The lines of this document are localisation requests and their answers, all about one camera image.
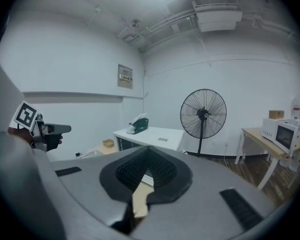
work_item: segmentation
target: cardboard box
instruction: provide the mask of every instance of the cardboard box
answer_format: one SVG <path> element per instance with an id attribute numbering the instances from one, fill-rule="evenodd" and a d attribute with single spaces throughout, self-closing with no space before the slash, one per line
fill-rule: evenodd
<path id="1" fill-rule="evenodd" d="M 283 119 L 285 117 L 285 112 L 283 110 L 269 110 L 270 119 Z"/>

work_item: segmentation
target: air conditioning unit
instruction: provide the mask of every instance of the air conditioning unit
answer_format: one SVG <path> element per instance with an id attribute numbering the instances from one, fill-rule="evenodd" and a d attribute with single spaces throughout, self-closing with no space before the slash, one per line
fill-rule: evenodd
<path id="1" fill-rule="evenodd" d="M 242 19 L 238 0 L 192 0 L 201 32 L 234 30 Z"/>

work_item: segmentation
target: cable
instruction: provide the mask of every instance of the cable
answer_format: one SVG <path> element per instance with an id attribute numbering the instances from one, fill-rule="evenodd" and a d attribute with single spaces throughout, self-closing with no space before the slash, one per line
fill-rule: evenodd
<path id="1" fill-rule="evenodd" d="M 223 156 L 223 161 L 225 163 L 225 166 L 228 168 L 228 165 L 227 165 L 227 162 L 226 162 L 226 151 L 227 151 L 227 147 L 228 147 L 228 144 L 225 145 L 225 149 L 224 149 L 224 156 Z"/>
<path id="2" fill-rule="evenodd" d="M 145 63 L 144 63 L 144 58 L 142 57 L 142 54 L 139 53 L 140 60 L 143 65 L 144 69 L 144 75 L 143 75 L 143 80 L 142 80 L 142 89 L 143 89 L 143 96 L 142 96 L 142 114 L 145 111 L 145 77 L 146 77 L 146 68 L 145 68 Z"/>
<path id="3" fill-rule="evenodd" d="M 144 70 L 143 81 L 142 81 L 142 89 L 143 89 L 142 114 L 144 113 L 144 110 L 145 110 L 145 77 L 146 77 L 146 70 Z"/>
<path id="4" fill-rule="evenodd" d="M 42 132 L 44 129 L 46 129 L 46 128 L 47 128 L 47 126 L 48 126 L 48 125 L 46 125 L 46 126 L 45 126 L 45 127 L 42 129 L 42 130 L 41 130 L 41 132 Z"/>

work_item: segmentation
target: wall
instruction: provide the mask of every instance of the wall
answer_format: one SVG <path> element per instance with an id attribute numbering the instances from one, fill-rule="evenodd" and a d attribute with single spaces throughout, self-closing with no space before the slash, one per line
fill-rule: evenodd
<path id="1" fill-rule="evenodd" d="M 268 110 L 284 110 L 290 117 L 291 101 L 300 97 L 300 45 L 261 29 L 201 36 L 207 54 L 193 33 L 144 54 L 144 110 L 152 126 L 182 130 L 185 98 L 195 90 L 212 89 L 224 99 L 227 116 L 220 132 L 203 140 L 201 153 L 235 155 L 241 128 L 261 127 Z M 185 133 L 182 148 L 197 152 L 198 146 L 199 139 Z M 261 149 L 247 141 L 244 152 L 256 155 Z"/>
<path id="2" fill-rule="evenodd" d="M 113 139 L 113 132 L 142 112 L 139 53 L 77 18 L 13 14 L 0 44 L 0 64 L 45 122 L 71 125 L 62 145 L 48 152 L 52 161 L 74 159 Z M 133 89 L 117 87 L 118 64 L 133 70 Z"/>
<path id="3" fill-rule="evenodd" d="M 22 92 L 142 98 L 138 52 L 105 29 L 62 14 L 13 14 L 0 43 L 0 63 Z M 118 64 L 133 70 L 133 89 L 117 87 Z"/>

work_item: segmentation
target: wall sign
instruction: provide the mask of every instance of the wall sign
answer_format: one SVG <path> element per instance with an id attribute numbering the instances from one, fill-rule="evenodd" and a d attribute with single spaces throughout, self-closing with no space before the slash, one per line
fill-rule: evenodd
<path id="1" fill-rule="evenodd" d="M 133 88 L 133 71 L 132 69 L 118 65 L 118 87 Z"/>

